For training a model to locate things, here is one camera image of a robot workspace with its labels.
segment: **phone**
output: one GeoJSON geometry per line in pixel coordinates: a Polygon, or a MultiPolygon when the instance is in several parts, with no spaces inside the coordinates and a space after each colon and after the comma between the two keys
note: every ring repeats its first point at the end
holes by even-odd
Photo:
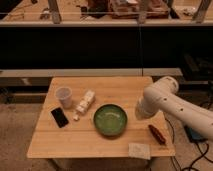
{"type": "Polygon", "coordinates": [[[58,124],[59,128],[65,126],[69,123],[68,119],[64,115],[63,110],[60,107],[52,110],[51,113],[52,113],[56,123],[58,124]]]}

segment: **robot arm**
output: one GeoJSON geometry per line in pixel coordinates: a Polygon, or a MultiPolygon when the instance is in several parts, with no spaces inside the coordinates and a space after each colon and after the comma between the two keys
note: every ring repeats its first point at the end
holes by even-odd
{"type": "Polygon", "coordinates": [[[177,91],[178,83],[172,77],[163,77],[145,88],[144,98],[138,103],[140,117],[150,118],[162,110],[213,140],[213,112],[177,97],[177,91]]]}

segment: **white cup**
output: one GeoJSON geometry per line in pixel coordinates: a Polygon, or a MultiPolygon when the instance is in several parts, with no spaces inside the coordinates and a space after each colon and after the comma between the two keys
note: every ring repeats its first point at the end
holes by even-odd
{"type": "Polygon", "coordinates": [[[64,109],[69,109],[72,105],[72,90],[69,87],[59,87],[55,91],[56,98],[60,101],[64,109]]]}

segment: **table leg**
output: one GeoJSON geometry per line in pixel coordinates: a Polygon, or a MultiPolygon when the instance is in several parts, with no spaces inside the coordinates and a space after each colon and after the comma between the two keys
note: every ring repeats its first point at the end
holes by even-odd
{"type": "Polygon", "coordinates": [[[46,159],[46,161],[56,170],[61,170],[58,164],[54,161],[54,159],[46,159]]]}
{"type": "Polygon", "coordinates": [[[147,165],[145,166],[145,170],[149,171],[153,162],[156,160],[156,157],[152,157],[150,160],[147,161],[147,165]]]}

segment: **red object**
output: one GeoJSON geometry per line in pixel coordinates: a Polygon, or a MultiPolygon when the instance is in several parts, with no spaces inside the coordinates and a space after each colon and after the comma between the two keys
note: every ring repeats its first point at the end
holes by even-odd
{"type": "Polygon", "coordinates": [[[155,137],[155,139],[158,141],[158,143],[166,144],[166,139],[163,137],[163,135],[160,133],[160,131],[153,125],[148,125],[148,126],[149,126],[149,130],[151,131],[151,133],[155,137]]]}

